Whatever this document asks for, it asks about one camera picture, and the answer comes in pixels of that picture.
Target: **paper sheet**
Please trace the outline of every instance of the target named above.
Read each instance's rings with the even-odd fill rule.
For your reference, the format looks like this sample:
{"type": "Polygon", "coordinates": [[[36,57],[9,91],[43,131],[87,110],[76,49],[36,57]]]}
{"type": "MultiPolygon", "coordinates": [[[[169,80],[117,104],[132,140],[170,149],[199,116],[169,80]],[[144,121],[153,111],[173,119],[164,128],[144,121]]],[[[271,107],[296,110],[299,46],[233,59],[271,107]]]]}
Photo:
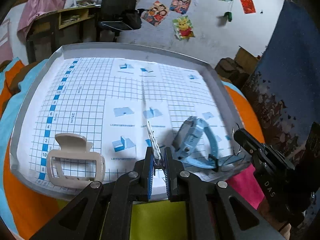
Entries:
{"type": "MultiPolygon", "coordinates": [[[[55,134],[76,133],[93,142],[92,151],[105,158],[107,183],[132,170],[135,162],[144,158],[150,145],[147,121],[163,151],[191,115],[209,123],[219,155],[230,155],[231,145],[220,112],[196,70],[124,58],[58,58],[26,112],[17,149],[19,172],[40,187],[76,194],[79,190],[57,187],[48,180],[46,156],[51,149],[59,149],[55,134]]],[[[207,158],[209,149],[204,136],[192,157],[207,158]]],[[[88,161],[65,159],[62,163],[65,175],[95,175],[90,157],[88,161]]],[[[206,181],[215,177],[211,170],[188,166],[186,170],[206,181]]]]}

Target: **blue watch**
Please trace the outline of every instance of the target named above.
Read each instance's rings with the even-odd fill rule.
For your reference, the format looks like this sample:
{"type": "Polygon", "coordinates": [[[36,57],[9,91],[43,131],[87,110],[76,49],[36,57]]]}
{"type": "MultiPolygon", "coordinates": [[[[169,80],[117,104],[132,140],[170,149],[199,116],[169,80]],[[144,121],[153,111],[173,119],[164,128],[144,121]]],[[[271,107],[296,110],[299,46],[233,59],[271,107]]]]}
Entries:
{"type": "Polygon", "coordinates": [[[176,159],[204,169],[217,169],[244,158],[243,154],[225,156],[218,159],[218,144],[209,124],[202,118],[190,116],[180,127],[172,146],[175,149],[176,159]],[[196,160],[191,157],[203,133],[210,143],[210,154],[208,160],[196,160]]]}

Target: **pink garment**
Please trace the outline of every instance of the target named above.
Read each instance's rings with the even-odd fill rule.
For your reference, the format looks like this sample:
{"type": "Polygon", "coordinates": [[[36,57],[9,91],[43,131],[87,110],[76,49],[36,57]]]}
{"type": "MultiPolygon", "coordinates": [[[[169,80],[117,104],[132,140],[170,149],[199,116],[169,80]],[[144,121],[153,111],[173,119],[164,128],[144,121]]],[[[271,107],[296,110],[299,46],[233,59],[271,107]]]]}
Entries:
{"type": "Polygon", "coordinates": [[[22,30],[26,37],[35,18],[47,12],[63,9],[65,1],[66,0],[28,0],[19,21],[18,31],[22,30]]]}
{"type": "Polygon", "coordinates": [[[255,168],[252,164],[241,171],[236,176],[227,180],[227,183],[233,187],[250,205],[255,209],[258,208],[260,202],[264,198],[264,194],[253,176],[255,168]]]}
{"type": "Polygon", "coordinates": [[[0,63],[5,60],[12,60],[13,53],[10,44],[10,33],[9,33],[10,19],[2,22],[0,26],[0,63]]]}

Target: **red paper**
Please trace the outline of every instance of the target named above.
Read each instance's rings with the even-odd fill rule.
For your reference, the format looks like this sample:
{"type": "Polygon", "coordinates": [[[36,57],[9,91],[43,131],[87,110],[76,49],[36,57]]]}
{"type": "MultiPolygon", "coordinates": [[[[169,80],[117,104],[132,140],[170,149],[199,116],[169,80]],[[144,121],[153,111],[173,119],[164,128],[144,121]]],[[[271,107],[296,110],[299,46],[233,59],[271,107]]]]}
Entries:
{"type": "Polygon", "coordinates": [[[240,0],[243,11],[245,14],[247,13],[255,13],[256,9],[254,8],[254,4],[252,0],[240,0]]]}

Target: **white tray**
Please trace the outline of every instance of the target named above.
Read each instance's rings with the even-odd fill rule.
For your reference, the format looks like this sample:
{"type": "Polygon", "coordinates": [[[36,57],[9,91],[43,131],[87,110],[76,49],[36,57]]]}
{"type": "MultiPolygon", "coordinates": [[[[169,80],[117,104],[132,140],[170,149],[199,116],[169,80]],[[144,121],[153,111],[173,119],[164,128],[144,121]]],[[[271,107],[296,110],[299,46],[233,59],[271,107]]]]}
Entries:
{"type": "MultiPolygon", "coordinates": [[[[92,150],[106,160],[104,183],[108,183],[144,158],[147,120],[164,149],[190,115],[207,119],[217,137],[220,156],[230,155],[232,147],[238,149],[228,138],[232,138],[233,125],[242,127],[242,122],[207,63],[131,44],[62,46],[44,65],[21,105],[10,145],[10,168],[33,190],[70,200],[80,190],[54,186],[47,177],[46,155],[59,148],[56,133],[73,132],[92,141],[92,150]]],[[[208,150],[204,137],[193,157],[206,158],[208,150]]],[[[218,173],[193,166],[185,169],[202,180],[216,181],[246,168],[249,161],[247,156],[218,173]]],[[[64,160],[63,170],[65,175],[91,177],[95,164],[64,160]]],[[[164,198],[164,175],[157,171],[152,199],[164,198]]]]}

